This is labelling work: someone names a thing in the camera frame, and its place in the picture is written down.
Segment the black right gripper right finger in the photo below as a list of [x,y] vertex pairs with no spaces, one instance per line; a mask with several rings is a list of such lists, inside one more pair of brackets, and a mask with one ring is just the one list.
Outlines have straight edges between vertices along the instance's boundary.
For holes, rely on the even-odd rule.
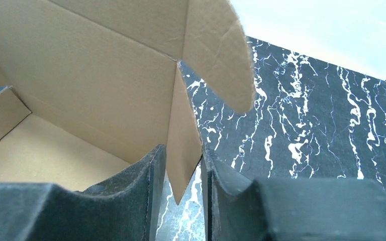
[[371,180],[250,180],[204,146],[207,240],[386,240],[386,191]]

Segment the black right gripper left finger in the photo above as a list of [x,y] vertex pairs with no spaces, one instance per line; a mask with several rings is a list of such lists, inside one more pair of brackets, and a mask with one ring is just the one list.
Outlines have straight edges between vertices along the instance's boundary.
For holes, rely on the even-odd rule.
[[155,240],[166,148],[85,191],[0,183],[0,240]]

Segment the brown cardboard box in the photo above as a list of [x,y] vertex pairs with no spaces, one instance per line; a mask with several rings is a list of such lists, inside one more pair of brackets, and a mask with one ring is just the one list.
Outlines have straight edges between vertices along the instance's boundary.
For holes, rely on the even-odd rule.
[[0,1],[0,182],[84,190],[163,144],[179,203],[202,155],[182,63],[252,108],[228,1]]

